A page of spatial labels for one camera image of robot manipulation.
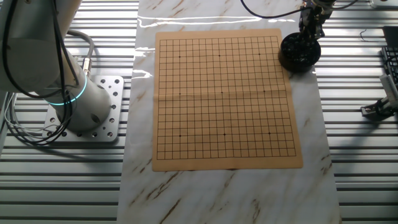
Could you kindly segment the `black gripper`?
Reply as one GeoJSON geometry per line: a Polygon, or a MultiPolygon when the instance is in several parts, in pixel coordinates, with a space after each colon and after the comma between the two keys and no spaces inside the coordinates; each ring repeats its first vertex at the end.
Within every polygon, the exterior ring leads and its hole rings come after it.
{"type": "Polygon", "coordinates": [[[324,31],[321,27],[325,23],[325,18],[322,14],[323,9],[320,7],[306,7],[300,13],[299,20],[299,37],[304,40],[318,40],[324,37],[324,31]],[[309,31],[308,28],[316,27],[314,30],[309,31]]]}

